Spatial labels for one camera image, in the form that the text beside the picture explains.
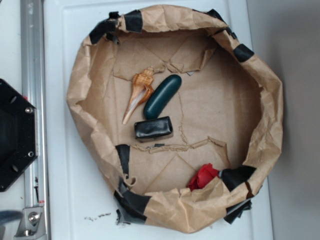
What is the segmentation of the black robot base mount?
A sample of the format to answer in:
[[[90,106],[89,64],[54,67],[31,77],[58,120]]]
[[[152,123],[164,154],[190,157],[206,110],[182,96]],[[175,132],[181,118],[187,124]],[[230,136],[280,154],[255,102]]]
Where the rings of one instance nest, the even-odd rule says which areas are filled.
[[[0,191],[7,191],[38,156],[36,108],[0,80]]]

